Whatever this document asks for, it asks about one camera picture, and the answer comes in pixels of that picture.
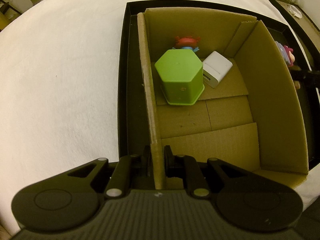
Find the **white power adapter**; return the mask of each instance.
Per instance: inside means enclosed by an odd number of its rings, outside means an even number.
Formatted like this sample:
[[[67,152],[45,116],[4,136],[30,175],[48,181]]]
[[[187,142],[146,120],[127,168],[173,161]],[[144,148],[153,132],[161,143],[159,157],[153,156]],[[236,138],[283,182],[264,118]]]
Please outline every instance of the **white power adapter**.
[[[212,52],[203,62],[203,80],[209,86],[215,88],[232,67],[231,61]]]

